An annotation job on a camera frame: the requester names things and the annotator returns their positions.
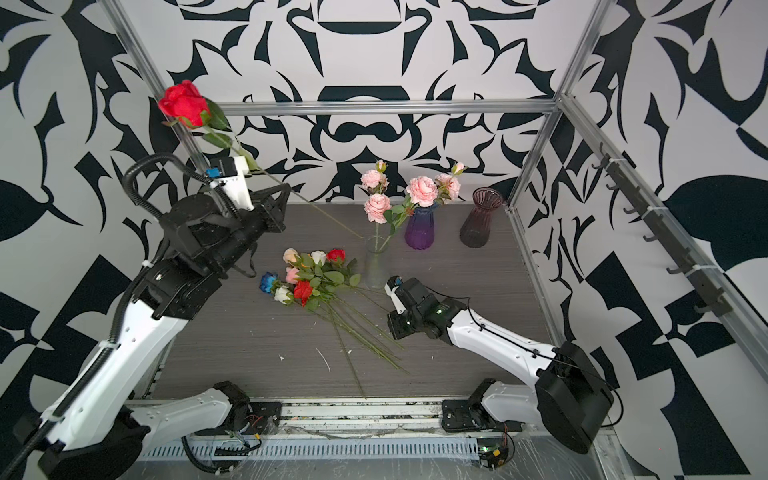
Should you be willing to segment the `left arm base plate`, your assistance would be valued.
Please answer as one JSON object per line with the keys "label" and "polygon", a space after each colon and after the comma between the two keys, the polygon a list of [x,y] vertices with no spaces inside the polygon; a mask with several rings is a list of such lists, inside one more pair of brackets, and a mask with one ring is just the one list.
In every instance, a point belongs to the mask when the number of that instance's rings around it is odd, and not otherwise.
{"label": "left arm base plate", "polygon": [[279,401],[250,402],[245,417],[238,420],[238,432],[245,435],[270,434],[281,423],[283,403]]}

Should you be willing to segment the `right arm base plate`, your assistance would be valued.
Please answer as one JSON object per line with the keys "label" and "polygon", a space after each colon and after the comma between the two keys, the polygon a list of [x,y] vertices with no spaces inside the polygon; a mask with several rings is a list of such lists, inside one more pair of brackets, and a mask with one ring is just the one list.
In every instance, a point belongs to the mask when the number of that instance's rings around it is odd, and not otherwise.
{"label": "right arm base plate", "polygon": [[494,420],[480,403],[469,399],[443,400],[441,409],[441,428],[448,433],[523,431],[521,422]]}

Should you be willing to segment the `pink carnation spray stem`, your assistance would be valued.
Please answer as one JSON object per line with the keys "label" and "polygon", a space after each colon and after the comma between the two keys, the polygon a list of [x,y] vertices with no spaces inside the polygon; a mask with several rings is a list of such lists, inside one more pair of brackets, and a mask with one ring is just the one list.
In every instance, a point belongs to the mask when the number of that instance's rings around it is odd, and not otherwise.
{"label": "pink carnation spray stem", "polygon": [[384,233],[380,232],[381,225],[391,228],[391,200],[386,191],[389,181],[386,175],[387,163],[378,160],[375,166],[361,175],[362,187],[368,195],[364,203],[364,211],[369,222],[375,225],[374,252],[381,253],[388,241]]}

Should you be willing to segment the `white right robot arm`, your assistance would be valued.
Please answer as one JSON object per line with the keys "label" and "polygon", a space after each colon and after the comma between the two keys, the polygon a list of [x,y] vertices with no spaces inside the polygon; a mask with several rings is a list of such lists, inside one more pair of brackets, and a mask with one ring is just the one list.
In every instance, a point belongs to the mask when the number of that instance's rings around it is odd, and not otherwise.
{"label": "white right robot arm", "polygon": [[394,305],[387,317],[394,339],[423,333],[490,361],[529,389],[485,379],[467,399],[444,401],[443,430],[542,427],[567,449],[589,452],[616,398],[613,386],[579,346],[570,341],[553,346],[517,335],[482,317],[468,298],[443,296],[416,278],[393,276],[385,292]]}

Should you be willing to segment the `aluminium front rail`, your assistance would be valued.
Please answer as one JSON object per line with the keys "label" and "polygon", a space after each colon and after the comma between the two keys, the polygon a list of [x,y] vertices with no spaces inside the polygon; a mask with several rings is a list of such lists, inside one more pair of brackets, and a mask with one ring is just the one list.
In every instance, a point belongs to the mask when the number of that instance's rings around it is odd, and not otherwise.
{"label": "aluminium front rail", "polygon": [[440,397],[294,398],[283,403],[280,426],[268,439],[449,437],[441,428]]}

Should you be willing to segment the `peach artificial rose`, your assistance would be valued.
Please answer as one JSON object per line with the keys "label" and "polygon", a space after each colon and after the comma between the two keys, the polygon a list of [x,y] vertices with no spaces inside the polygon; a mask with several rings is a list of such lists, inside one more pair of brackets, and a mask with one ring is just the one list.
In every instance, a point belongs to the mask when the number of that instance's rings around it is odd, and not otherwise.
{"label": "peach artificial rose", "polygon": [[300,253],[294,248],[288,248],[284,251],[282,256],[286,264],[295,265],[301,262]]}

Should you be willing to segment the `dark red glass vase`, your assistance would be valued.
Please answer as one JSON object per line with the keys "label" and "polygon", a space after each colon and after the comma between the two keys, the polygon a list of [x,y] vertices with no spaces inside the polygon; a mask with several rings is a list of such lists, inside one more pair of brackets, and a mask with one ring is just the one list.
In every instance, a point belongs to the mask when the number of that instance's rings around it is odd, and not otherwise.
{"label": "dark red glass vase", "polygon": [[490,238],[493,213],[504,204],[504,198],[491,187],[481,187],[473,192],[473,208],[464,221],[459,238],[470,248],[485,246]]}

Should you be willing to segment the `red artificial rose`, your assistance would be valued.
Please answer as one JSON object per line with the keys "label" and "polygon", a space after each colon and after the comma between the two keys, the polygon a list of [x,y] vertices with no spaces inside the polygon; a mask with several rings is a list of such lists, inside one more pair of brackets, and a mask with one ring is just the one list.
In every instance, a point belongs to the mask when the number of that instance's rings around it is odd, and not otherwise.
{"label": "red artificial rose", "polygon": [[250,174],[263,175],[281,184],[281,180],[263,169],[241,144],[222,108],[204,97],[190,80],[169,87],[158,101],[158,107],[168,118],[168,126],[180,124],[190,131],[203,131],[201,138],[207,143],[235,157],[243,157]]}
{"label": "red artificial rose", "polygon": [[326,260],[332,263],[343,263],[346,260],[346,252],[343,249],[332,249],[327,253]]}

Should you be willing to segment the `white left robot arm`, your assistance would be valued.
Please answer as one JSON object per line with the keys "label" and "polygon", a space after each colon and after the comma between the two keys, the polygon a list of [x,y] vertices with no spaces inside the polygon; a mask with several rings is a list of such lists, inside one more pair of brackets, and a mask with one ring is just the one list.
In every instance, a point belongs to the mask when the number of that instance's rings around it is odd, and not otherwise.
{"label": "white left robot arm", "polygon": [[160,224],[162,241],[121,296],[108,338],[75,382],[36,422],[21,420],[22,446],[3,471],[17,479],[34,451],[49,479],[116,479],[142,455],[203,430],[239,435],[248,428],[250,401],[231,382],[158,407],[127,406],[153,362],[221,287],[266,233],[279,233],[291,187],[279,182],[252,191],[247,167],[225,158],[204,173],[184,174],[204,186],[161,212],[137,190],[138,174],[172,154],[153,154],[126,170],[128,198]]}

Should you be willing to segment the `blue artificial rose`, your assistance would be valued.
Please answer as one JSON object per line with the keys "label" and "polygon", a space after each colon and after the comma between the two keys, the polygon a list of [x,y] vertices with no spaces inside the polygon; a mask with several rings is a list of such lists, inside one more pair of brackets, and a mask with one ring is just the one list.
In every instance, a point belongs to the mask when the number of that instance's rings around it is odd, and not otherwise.
{"label": "blue artificial rose", "polygon": [[274,284],[279,279],[274,272],[265,272],[259,282],[259,289],[268,295],[273,294]]}

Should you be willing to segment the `clear ribbed glass vase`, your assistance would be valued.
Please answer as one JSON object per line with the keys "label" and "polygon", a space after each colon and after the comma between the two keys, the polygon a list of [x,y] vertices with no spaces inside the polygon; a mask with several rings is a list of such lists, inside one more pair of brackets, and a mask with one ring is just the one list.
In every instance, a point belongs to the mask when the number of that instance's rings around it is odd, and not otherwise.
{"label": "clear ribbed glass vase", "polygon": [[383,290],[389,278],[388,247],[385,239],[374,235],[365,242],[363,281],[371,290]]}

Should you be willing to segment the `blue purple glass vase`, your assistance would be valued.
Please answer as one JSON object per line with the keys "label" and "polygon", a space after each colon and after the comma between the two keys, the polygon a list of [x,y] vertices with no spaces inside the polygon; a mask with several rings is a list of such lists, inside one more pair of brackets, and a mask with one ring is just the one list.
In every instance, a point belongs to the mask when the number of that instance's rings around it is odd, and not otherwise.
{"label": "blue purple glass vase", "polygon": [[434,243],[434,213],[437,207],[436,203],[429,207],[417,207],[413,215],[409,217],[405,231],[405,242],[412,249],[426,250]]}

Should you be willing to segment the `light pink artificial rose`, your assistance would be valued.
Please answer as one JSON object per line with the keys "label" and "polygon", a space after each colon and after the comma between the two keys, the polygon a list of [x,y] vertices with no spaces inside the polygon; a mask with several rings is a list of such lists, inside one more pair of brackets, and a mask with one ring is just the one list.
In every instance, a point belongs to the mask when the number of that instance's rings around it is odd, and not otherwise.
{"label": "light pink artificial rose", "polygon": [[297,267],[287,267],[286,268],[286,276],[285,281],[289,284],[297,284],[299,282],[298,275],[300,273],[300,269]]}

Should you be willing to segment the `pink peony stem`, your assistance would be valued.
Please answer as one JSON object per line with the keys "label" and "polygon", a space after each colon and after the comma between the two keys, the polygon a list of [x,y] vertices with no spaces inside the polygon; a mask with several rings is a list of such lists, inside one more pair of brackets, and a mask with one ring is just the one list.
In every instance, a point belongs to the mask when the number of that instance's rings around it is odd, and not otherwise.
{"label": "pink peony stem", "polygon": [[465,170],[466,166],[457,162],[448,173],[439,173],[434,179],[427,176],[415,177],[406,185],[405,198],[400,204],[394,204],[390,199],[391,228],[380,226],[380,232],[388,239],[386,246],[403,225],[407,227],[409,217],[417,207],[429,207],[433,203],[439,206],[457,200],[461,190],[459,177]]}

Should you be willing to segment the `wall hook rail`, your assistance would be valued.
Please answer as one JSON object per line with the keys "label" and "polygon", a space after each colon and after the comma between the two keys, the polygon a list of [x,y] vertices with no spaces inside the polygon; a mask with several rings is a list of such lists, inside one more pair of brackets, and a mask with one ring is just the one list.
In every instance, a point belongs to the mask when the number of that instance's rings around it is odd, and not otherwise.
{"label": "wall hook rail", "polygon": [[659,243],[672,259],[674,265],[666,269],[667,273],[685,276],[697,292],[704,305],[695,310],[717,317],[731,313],[733,307],[723,282],[717,279],[719,268],[696,250],[671,210],[662,204],[627,159],[612,156],[603,142],[599,144],[599,152],[601,159],[594,167],[604,170],[612,179],[610,190],[620,191],[629,201],[630,206],[624,212],[636,216],[647,226],[650,233],[643,240]]}

